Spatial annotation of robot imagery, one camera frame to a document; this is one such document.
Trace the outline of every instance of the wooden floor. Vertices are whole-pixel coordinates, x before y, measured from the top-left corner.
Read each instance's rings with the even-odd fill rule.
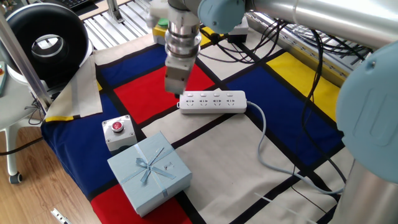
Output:
[[[17,147],[41,136],[39,128],[19,131]],[[0,133],[0,152],[6,151],[4,133]],[[89,201],[65,173],[45,141],[16,154],[18,171],[24,181],[8,181],[6,157],[0,157],[0,223],[59,224],[50,213],[56,208],[72,224],[100,223]]]

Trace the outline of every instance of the emergency stop button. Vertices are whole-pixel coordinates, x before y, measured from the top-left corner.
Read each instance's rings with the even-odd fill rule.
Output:
[[[119,121],[115,122],[112,124],[112,131],[115,133],[119,133],[123,131],[123,124],[120,123]]]

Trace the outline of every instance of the black roll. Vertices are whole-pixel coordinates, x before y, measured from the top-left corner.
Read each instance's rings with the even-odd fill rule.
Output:
[[[58,4],[33,4],[11,14],[7,21],[37,75],[48,87],[68,82],[77,72],[89,40],[82,21],[74,12]],[[62,54],[55,61],[42,60],[32,53],[34,42],[49,34],[64,40]]]

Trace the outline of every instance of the mondrian pattern mat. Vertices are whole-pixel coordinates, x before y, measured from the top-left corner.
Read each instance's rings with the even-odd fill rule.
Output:
[[[261,58],[272,42],[250,53],[261,34],[250,30],[238,45]],[[220,42],[233,48],[226,40]],[[202,54],[230,60],[204,41]],[[270,170],[257,160],[262,120],[258,111],[244,114],[181,114],[178,99],[164,90],[164,46],[140,37],[95,52],[96,77],[103,113],[42,125],[42,133],[103,224],[118,223],[307,223],[266,202],[259,193],[321,224],[328,223],[339,197],[318,193],[300,179]],[[293,170],[324,190],[343,182],[302,133],[300,116],[315,72],[276,48],[263,64],[224,63],[199,56],[187,90],[243,90],[267,118],[261,156]],[[339,88],[321,79],[307,129],[347,177],[353,158],[335,123]],[[193,173],[191,186],[150,212],[137,215],[113,175],[101,122],[131,115],[138,141],[161,131]]]

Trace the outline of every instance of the light blue gift box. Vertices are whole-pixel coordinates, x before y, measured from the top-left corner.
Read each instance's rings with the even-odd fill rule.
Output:
[[[159,132],[108,163],[141,217],[190,185],[192,173]]]

